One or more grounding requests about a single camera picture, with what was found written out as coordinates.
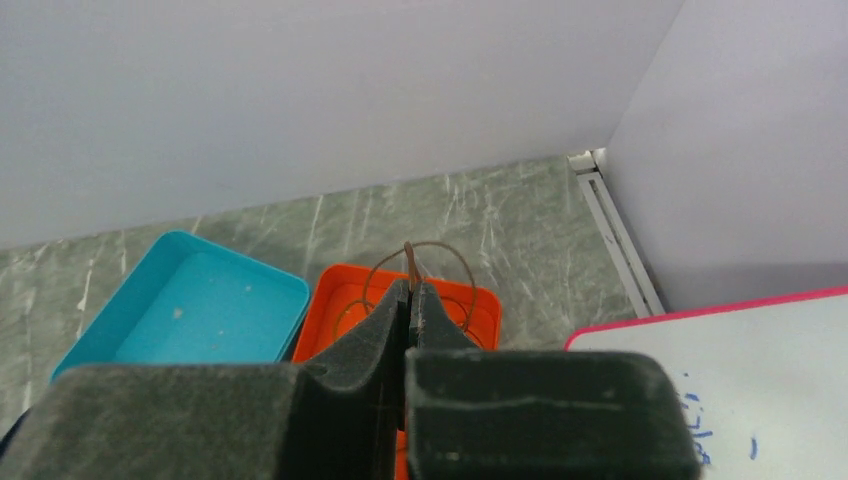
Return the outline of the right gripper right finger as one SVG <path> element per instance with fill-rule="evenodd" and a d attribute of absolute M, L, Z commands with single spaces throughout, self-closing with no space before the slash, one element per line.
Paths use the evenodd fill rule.
<path fill-rule="evenodd" d="M 436 292 L 410 297 L 406 463 L 412 479 L 698 479 L 675 387 L 625 351 L 487 351 Z"/>

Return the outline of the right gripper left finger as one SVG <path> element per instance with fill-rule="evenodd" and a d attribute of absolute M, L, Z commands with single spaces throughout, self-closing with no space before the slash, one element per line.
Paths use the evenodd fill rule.
<path fill-rule="evenodd" d="M 5 479 L 390 479 L 410 287 L 311 360 L 90 365 L 2 443 Z"/>

